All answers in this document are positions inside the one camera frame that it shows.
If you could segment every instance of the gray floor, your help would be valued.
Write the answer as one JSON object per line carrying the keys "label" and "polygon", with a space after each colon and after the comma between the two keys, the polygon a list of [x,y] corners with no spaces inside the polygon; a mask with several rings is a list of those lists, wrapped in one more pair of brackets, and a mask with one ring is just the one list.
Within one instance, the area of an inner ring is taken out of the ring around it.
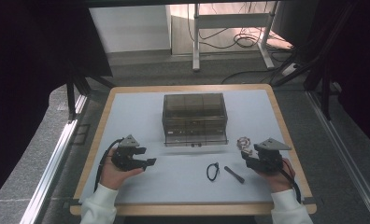
{"label": "gray floor", "polygon": [[[224,84],[261,83],[269,80],[258,53],[236,55],[206,55],[201,71],[192,71],[190,57],[134,55],[126,60],[111,55],[114,77],[108,80],[118,86],[202,85],[221,84],[228,76],[242,71],[254,71],[225,80]],[[315,223],[370,223],[370,212],[355,188],[352,179],[323,129],[316,112],[302,90],[305,76],[275,89],[275,95],[288,126],[292,141],[303,165],[316,200]],[[92,93],[84,113],[79,116],[76,136],[67,149],[58,174],[53,180],[47,199],[36,223],[79,223],[80,218],[69,213],[78,179],[89,152],[109,89],[89,79]],[[25,208],[49,161],[67,119],[66,88],[50,96],[50,108],[23,158],[0,191],[0,223],[19,223]],[[370,183],[370,141],[349,118],[335,96],[331,97],[331,115],[336,129],[349,147],[365,179]],[[149,223],[177,223],[170,218]],[[271,223],[270,217],[256,217],[258,223]],[[249,223],[243,217],[221,218],[216,223]],[[122,223],[118,217],[116,223]]]}

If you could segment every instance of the person's arm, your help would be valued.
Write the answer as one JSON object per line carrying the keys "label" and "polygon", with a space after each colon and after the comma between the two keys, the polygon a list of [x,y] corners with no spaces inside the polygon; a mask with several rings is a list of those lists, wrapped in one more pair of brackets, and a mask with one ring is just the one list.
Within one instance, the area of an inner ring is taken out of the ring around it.
{"label": "person's arm", "polygon": [[[283,159],[285,164],[283,170],[290,176],[295,177],[295,171],[292,169],[290,161]],[[290,181],[281,173],[263,174],[272,190],[272,199],[275,208],[272,210],[272,219],[274,224],[311,224],[309,214],[304,205],[296,201],[295,193]]]}
{"label": "person's arm", "polygon": [[121,171],[112,163],[110,159],[112,154],[113,149],[108,153],[97,190],[82,204],[81,224],[113,223],[116,216],[115,199],[118,195],[119,188],[125,179],[144,171],[142,168],[127,172]]}

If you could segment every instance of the hand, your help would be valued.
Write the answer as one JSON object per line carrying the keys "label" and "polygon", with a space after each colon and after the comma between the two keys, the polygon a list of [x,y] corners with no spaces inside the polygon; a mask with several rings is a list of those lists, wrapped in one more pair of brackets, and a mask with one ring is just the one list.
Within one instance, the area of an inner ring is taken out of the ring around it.
{"label": "hand", "polygon": [[124,180],[133,175],[139,175],[144,172],[142,168],[134,169],[131,171],[122,171],[118,167],[116,167],[112,161],[112,155],[115,151],[115,148],[112,148],[108,152],[108,156],[106,158],[106,163],[103,167],[103,172],[100,178],[100,184],[109,188],[109,189],[119,189],[123,184]]}
{"label": "hand", "polygon": [[[290,161],[286,158],[283,158],[283,170],[289,176],[292,176],[292,178],[295,177],[295,171],[292,169]],[[266,174],[261,172],[256,173],[267,180],[272,192],[274,193],[281,192],[287,189],[292,189],[292,184],[290,183],[290,181],[280,172],[274,174]]]}

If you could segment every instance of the white wall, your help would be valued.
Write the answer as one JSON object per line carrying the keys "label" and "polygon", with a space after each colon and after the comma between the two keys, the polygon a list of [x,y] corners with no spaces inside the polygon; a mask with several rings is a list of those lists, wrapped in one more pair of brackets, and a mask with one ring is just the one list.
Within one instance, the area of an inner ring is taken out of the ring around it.
{"label": "white wall", "polygon": [[91,8],[106,53],[171,49],[167,6]]}

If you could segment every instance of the black marker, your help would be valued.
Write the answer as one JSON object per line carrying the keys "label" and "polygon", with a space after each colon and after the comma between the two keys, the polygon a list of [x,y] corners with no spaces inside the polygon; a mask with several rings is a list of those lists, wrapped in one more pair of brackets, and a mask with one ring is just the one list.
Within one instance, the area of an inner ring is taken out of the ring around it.
{"label": "black marker", "polygon": [[240,175],[237,175],[229,167],[225,166],[223,169],[225,169],[225,171],[229,172],[229,174],[233,175],[238,180],[238,182],[240,182],[242,184],[244,183],[244,178],[241,177]]}

